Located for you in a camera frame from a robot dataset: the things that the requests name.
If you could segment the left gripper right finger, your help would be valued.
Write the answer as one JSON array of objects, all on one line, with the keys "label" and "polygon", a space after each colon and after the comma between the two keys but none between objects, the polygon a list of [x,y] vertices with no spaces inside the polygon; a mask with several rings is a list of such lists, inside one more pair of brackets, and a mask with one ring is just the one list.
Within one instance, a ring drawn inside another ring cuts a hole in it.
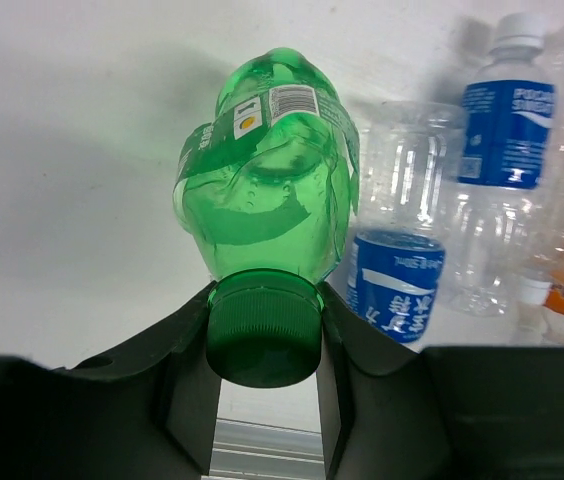
[{"label": "left gripper right finger", "polygon": [[564,479],[564,348],[414,352],[319,292],[328,478]]}]

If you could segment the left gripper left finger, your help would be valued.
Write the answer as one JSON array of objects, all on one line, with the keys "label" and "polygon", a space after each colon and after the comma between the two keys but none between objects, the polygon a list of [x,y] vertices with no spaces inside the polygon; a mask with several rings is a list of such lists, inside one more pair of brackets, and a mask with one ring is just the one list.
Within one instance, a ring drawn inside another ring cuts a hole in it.
[{"label": "left gripper left finger", "polygon": [[71,369],[0,356],[0,479],[207,475],[220,393],[207,298]]}]

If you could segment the green crushed plastic bottle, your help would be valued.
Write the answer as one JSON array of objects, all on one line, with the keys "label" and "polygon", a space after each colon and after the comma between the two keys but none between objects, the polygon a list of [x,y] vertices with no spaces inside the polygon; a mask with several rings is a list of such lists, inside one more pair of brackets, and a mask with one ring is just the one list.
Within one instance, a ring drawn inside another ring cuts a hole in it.
[{"label": "green crushed plastic bottle", "polygon": [[343,256],[359,153],[334,86],[290,48],[236,69],[185,140],[173,205],[216,282],[206,355],[224,380],[280,388],[316,370],[318,285]]}]

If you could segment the blue label bottle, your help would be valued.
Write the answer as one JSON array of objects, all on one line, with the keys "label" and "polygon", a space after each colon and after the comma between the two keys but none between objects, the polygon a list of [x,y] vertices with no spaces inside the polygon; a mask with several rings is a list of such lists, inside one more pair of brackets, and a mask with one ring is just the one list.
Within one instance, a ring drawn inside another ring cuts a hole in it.
[{"label": "blue label bottle", "polygon": [[537,208],[556,91],[536,64],[545,23],[513,13],[497,24],[491,61],[466,86],[466,142],[457,173],[450,303],[479,316],[503,313],[512,265]]},{"label": "blue label bottle", "polygon": [[346,301],[401,344],[419,341],[433,314],[465,128],[459,106],[387,101],[361,132]]}]

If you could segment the aluminium front rail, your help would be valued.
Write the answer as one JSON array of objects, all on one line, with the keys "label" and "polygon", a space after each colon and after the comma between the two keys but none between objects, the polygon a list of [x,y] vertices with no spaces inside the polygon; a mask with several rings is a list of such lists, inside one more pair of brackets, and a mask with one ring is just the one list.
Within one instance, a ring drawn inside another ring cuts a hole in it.
[{"label": "aluminium front rail", "polygon": [[216,422],[208,479],[323,479],[316,432],[236,420]]}]

